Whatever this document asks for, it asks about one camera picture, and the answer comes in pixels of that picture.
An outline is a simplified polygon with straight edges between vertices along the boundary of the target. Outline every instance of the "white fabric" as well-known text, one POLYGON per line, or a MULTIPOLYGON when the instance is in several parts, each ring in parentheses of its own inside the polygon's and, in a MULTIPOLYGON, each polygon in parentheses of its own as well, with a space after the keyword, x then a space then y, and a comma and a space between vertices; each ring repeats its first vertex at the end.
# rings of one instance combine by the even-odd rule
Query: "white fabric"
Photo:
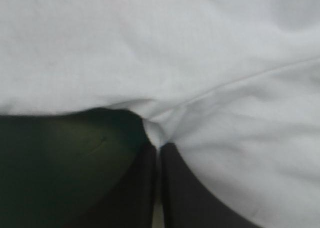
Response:
POLYGON ((254 223, 320 227, 320 0, 0 0, 0 113, 93 107, 254 223))

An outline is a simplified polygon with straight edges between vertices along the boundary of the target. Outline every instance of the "white cloth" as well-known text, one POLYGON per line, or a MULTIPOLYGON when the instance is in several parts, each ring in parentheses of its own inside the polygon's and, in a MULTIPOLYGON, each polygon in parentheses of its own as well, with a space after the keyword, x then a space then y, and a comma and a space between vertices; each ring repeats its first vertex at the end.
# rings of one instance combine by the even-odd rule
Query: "white cloth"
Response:
POLYGON ((320 0, 0 0, 0 114, 94 107, 254 223, 320 227, 320 0))

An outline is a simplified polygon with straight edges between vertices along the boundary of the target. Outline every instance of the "dark green fabric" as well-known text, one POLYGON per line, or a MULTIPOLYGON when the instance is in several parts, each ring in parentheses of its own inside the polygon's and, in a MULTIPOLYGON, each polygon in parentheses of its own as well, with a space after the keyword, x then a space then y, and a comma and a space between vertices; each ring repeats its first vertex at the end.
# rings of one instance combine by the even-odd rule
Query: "dark green fabric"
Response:
POLYGON ((116 184, 146 141, 124 110, 0 117, 0 227, 61 227, 116 184))

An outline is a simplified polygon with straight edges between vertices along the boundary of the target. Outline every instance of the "white shirt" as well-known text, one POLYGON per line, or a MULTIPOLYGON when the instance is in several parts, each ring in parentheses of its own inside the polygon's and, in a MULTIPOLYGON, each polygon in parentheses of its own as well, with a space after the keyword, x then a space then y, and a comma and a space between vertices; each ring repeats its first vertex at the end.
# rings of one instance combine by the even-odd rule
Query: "white shirt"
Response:
POLYGON ((94 107, 252 222, 320 226, 320 0, 0 0, 0 114, 94 107))

